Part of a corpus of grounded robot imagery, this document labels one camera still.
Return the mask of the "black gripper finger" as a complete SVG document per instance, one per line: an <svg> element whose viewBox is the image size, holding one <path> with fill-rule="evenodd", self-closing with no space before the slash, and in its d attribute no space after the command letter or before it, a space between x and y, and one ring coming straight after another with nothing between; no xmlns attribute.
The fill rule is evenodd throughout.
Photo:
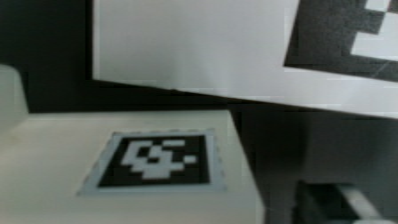
<svg viewBox="0 0 398 224"><path fill-rule="evenodd" d="M292 224L398 224L387 218L355 186L307 183L294 189Z"/></svg>

